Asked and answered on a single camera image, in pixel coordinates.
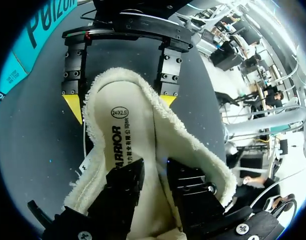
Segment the shoe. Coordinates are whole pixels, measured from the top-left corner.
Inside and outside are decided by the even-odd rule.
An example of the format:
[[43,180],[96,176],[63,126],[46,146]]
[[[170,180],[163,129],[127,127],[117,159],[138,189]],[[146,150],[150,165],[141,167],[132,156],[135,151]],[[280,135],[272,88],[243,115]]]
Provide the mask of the shoe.
[[166,164],[170,157],[189,167],[201,168],[207,182],[217,186],[215,196],[220,203],[226,206],[231,201],[236,187],[233,173],[187,132],[175,113],[137,73],[111,68],[98,75],[85,96],[83,117],[94,148],[90,164],[64,205],[87,214],[106,183],[106,174],[114,167],[122,168],[142,158],[144,184],[128,238],[172,232],[181,227],[181,221],[167,182]]

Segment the desk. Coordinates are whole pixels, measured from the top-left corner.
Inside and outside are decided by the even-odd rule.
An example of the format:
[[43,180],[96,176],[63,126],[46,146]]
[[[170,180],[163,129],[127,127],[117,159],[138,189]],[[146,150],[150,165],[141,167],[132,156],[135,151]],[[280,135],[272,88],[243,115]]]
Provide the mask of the desk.
[[266,111],[266,110],[267,110],[267,107],[266,107],[266,103],[265,103],[265,96],[264,96],[263,90],[262,90],[262,88],[258,85],[257,82],[255,82],[255,85],[256,85],[256,88],[257,88],[257,91],[258,91],[258,95],[259,95],[259,97],[261,98],[261,103],[262,103],[262,106],[263,106],[263,110]]
[[[92,3],[74,9],[44,45],[33,71],[0,103],[0,169],[5,186],[19,212],[43,229],[27,208],[35,200],[50,217],[61,213],[72,190],[75,173],[84,160],[83,128],[61,96],[64,31],[87,26],[80,16],[94,9]],[[161,42],[97,40],[88,47],[86,77],[111,67],[131,69],[152,84],[157,75]],[[179,96],[171,105],[189,133],[225,161],[224,134],[218,103],[197,48],[182,55]]]

